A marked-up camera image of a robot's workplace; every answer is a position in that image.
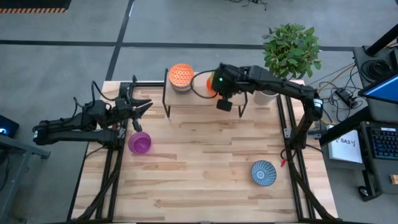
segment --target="potted plant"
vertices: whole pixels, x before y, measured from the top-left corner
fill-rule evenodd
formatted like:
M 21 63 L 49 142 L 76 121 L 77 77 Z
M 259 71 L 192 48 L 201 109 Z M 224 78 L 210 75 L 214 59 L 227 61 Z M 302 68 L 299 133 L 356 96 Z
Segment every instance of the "potted plant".
M 321 69 L 318 60 L 318 37 L 314 36 L 313 27 L 305 29 L 298 24 L 280 25 L 279 28 L 269 28 L 269 34 L 262 38 L 264 43 L 265 66 L 271 74 L 280 78 L 303 78 L 305 74 L 313 75 L 312 65 Z M 268 104 L 277 93 L 272 91 L 257 91 L 254 100 L 259 105 Z

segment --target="green leaves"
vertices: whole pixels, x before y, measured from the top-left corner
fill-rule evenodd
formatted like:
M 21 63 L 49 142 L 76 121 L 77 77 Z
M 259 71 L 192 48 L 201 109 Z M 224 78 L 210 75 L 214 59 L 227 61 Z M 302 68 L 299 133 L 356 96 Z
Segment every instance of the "green leaves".
M 285 24 L 269 28 L 269 34 L 262 38 L 264 43 L 265 66 L 279 77 L 302 78 L 305 74 L 313 75 L 311 65 L 319 70 L 321 61 L 318 60 L 318 37 L 313 36 L 313 27 L 305 29 L 298 24 Z

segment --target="stack of plates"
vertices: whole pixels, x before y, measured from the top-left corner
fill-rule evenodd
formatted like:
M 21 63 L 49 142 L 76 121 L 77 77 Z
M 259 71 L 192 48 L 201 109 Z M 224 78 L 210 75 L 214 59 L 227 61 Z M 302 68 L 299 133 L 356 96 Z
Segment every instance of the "stack of plates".
M 193 68 L 186 63 L 174 65 L 169 71 L 169 81 L 172 88 L 179 93 L 187 93 L 191 89 Z

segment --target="blue patterned bowl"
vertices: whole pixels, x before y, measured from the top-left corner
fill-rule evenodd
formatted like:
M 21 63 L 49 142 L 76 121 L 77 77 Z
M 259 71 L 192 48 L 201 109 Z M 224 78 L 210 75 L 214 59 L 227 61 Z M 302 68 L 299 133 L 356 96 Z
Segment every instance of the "blue patterned bowl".
M 276 180 L 275 167 L 267 161 L 257 161 L 251 167 L 251 177 L 261 186 L 270 186 Z

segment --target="orange plate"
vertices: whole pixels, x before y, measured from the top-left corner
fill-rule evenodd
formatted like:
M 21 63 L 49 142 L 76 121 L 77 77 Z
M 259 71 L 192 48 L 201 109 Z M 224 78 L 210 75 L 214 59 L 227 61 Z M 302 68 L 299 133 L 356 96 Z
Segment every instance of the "orange plate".
M 169 71 L 170 83 L 175 87 L 187 87 L 193 78 L 193 68 L 186 63 L 174 65 Z

